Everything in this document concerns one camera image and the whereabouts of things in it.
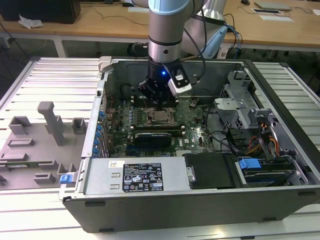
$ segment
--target power supply label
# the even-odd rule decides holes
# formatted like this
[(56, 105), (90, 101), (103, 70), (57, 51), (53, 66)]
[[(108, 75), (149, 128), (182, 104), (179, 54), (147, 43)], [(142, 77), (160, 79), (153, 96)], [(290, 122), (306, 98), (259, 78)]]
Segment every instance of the power supply label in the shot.
[(122, 190), (125, 193), (163, 191), (161, 163), (124, 164)]

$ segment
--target floor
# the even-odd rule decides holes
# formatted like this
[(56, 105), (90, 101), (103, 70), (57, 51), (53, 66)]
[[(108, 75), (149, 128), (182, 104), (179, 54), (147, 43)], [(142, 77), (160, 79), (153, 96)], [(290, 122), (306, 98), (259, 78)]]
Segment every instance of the floor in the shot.
[[(56, 48), (53, 41), (40, 39), (17, 39), (21, 48), (31, 56), (41, 57), (57, 57)], [(94, 42), (87, 41), (65, 41), (64, 46), (70, 58), (96, 58), (96, 47)], [(108, 43), (101, 42), (102, 56), (125, 57), (127, 54), (127, 43)], [(319, 61), (313, 52), (289, 52), (288, 56), (283, 51), (279, 51), (278, 55), (268, 60), (270, 51), (253, 49), (243, 49), (241, 55), (237, 59), (249, 59), (254, 62), (285, 62), (306, 82), (316, 72)], [(231, 51), (228, 55), (233, 58), (235, 51)], [(0, 50), (0, 99), (9, 89), (13, 81), (20, 74), (28, 59), (13, 41), (8, 50), (1, 48)], [(317, 91), (320, 85), (319, 79), (313, 79), (310, 87)]]

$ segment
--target blue plastic latch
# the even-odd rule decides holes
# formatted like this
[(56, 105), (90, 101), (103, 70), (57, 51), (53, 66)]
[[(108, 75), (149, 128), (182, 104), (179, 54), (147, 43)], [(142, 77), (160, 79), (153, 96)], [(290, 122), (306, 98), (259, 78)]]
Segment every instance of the blue plastic latch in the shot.
[(99, 149), (96, 148), (96, 147), (94, 147), (94, 148), (92, 149), (92, 152), (93, 152), (94, 154), (97, 154), (97, 153), (99, 153)]
[(95, 132), (95, 136), (96, 136), (97, 138), (100, 138), (100, 137), (101, 137), (101, 133), (98, 132), (98, 131), (96, 131), (96, 132)]
[(260, 169), (261, 165), (257, 158), (243, 158), (239, 161), (241, 169)]
[(60, 177), (60, 184), (71, 184), (72, 178), (72, 174), (64, 174)]

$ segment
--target motherboard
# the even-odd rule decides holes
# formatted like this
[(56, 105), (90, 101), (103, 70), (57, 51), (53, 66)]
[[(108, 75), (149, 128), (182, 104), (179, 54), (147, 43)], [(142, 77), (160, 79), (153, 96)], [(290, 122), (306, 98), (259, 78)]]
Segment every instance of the motherboard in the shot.
[(179, 98), (161, 108), (148, 99), (111, 102), (106, 108), (109, 156), (179, 157), (214, 152), (204, 125), (207, 104)]

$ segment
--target desk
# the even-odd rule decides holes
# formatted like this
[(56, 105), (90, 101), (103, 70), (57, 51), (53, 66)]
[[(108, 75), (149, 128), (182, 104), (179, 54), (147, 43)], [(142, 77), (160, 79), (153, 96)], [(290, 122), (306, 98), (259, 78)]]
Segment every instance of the desk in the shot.
[[(265, 2), (286, 3), (290, 7), (305, 9), (320, 9), (320, 2), (298, 0), (264, 0)], [(248, 14), (251, 8), (256, 8), (254, 1), (246, 6), (240, 0), (227, 0), (224, 13), (231, 13), (235, 19), (235, 27), (243, 36), (243, 48), (283, 51), (320, 52), (320, 16), (305, 13), (300, 8), (289, 12), (294, 22), (264, 21), (258, 14)], [(128, 8), (117, 6), (95, 7), (105, 16), (123, 16), (137, 23), (148, 24), (149, 15), (140, 12), (128, 12)], [(15, 38), (53, 40), (58, 56), (65, 58), (67, 53), (63, 41), (92, 41), (135, 43), (148, 41), (148, 26), (133, 23), (122, 17), (102, 19), (92, 7), (81, 7), (81, 13), (74, 24), (45, 22), (44, 27), (27, 29), (17, 22), (1, 20), (4, 27)], [(230, 16), (227, 23), (232, 24)], [(8, 34), (0, 29), (0, 37)], [(228, 33), (219, 51), (220, 58), (234, 41), (234, 36)]]
[[(284, 3), (292, 8), (320, 9), (320, 2), (297, 0), (263, 1)], [(254, 4), (254, 0), (251, 0), (249, 6), (239, 4), (238, 1), (228, 0), (224, 8), (225, 14), (231, 13), (234, 16), (235, 28), (243, 36), (242, 47), (244, 49), (320, 52), (320, 16), (295, 8), (284, 14), (294, 22), (265, 21), (259, 17), (259, 14), (249, 14), (245, 10), (238, 8), (238, 6), (250, 13), (253, 13), (251, 9), (257, 9), (258, 6)], [(226, 16), (225, 18), (227, 23), (232, 25), (231, 16)], [(224, 43), (221, 45), (220, 52), (227, 51), (230, 48), (228, 42), (232, 41), (234, 41), (234, 36), (228, 33)]]

